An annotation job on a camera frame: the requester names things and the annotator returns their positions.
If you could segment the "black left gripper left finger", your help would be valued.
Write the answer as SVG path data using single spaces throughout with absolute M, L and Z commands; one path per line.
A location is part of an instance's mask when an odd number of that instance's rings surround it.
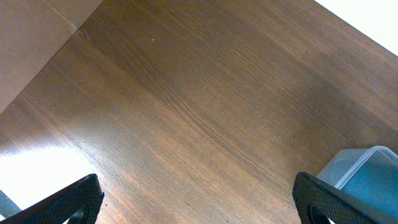
M 103 199 L 98 176 L 89 174 L 24 210 L 10 203 L 1 209 L 1 223 L 95 224 Z

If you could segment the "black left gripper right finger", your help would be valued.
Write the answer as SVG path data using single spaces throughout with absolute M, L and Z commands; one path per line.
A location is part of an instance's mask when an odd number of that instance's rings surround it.
M 292 197 L 302 224 L 383 224 L 397 219 L 307 172 L 295 176 Z

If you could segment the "blue cup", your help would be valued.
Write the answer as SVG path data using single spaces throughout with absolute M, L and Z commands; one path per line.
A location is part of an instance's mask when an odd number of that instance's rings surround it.
M 397 218 L 397 155 L 386 151 L 374 152 L 342 191 Z

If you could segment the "clear plastic storage container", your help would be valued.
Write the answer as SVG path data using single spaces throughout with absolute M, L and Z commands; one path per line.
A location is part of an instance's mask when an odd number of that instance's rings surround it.
M 342 149 L 320 171 L 317 178 L 341 190 L 371 159 L 385 165 L 397 165 L 397 154 L 385 146 L 369 149 Z

